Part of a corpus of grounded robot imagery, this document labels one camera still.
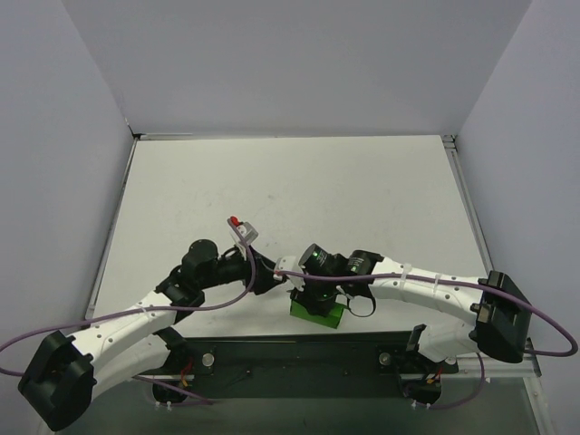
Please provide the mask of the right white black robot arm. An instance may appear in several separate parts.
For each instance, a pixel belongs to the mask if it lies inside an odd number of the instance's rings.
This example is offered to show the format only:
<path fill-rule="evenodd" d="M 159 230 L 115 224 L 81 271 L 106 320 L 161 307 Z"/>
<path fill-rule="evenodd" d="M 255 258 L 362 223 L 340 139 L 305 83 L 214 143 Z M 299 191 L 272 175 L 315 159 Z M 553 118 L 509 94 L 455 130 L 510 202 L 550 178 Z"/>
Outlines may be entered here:
<path fill-rule="evenodd" d="M 505 274 L 457 277 L 364 250 L 330 254 L 317 244 L 277 268 L 295 286 L 294 301 L 312 318 L 329 316 L 338 295 L 348 303 L 392 300 L 445 314 L 446 324 L 414 325 L 407 342 L 408 353 L 431 363 L 476 352 L 503 363 L 524 359 L 530 314 L 521 306 L 526 298 Z"/>

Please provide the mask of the green paper box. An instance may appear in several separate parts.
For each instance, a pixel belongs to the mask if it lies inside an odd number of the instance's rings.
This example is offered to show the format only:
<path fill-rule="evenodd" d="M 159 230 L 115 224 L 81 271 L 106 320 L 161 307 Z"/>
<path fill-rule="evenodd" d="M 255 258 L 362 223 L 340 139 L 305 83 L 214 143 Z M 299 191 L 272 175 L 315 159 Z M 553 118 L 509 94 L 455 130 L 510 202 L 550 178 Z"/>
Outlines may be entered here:
<path fill-rule="evenodd" d="M 300 304 L 297 300 L 292 299 L 290 304 L 289 314 L 295 318 L 318 324 L 327 328 L 337 329 L 342 318 L 343 312 L 346 309 L 344 304 L 333 302 L 330 312 L 326 315 L 310 314 L 305 306 Z"/>

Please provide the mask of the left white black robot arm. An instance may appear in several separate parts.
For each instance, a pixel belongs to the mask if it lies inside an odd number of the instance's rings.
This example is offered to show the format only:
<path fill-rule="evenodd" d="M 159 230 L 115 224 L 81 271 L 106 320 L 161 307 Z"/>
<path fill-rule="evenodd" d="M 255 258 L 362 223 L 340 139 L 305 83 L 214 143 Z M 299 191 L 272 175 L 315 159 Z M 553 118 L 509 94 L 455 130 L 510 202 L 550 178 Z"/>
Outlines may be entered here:
<path fill-rule="evenodd" d="M 241 282 L 261 295 L 285 281 L 291 260 L 277 261 L 237 243 L 220 255 L 207 239 L 195 241 L 157 287 L 130 308 L 98 317 L 86 329 L 46 335 L 18 383 L 18 391 L 52 431 L 77 421 L 101 393 L 143 372 L 177 372 L 185 349 L 174 342 L 173 325 L 206 311 L 205 290 Z"/>

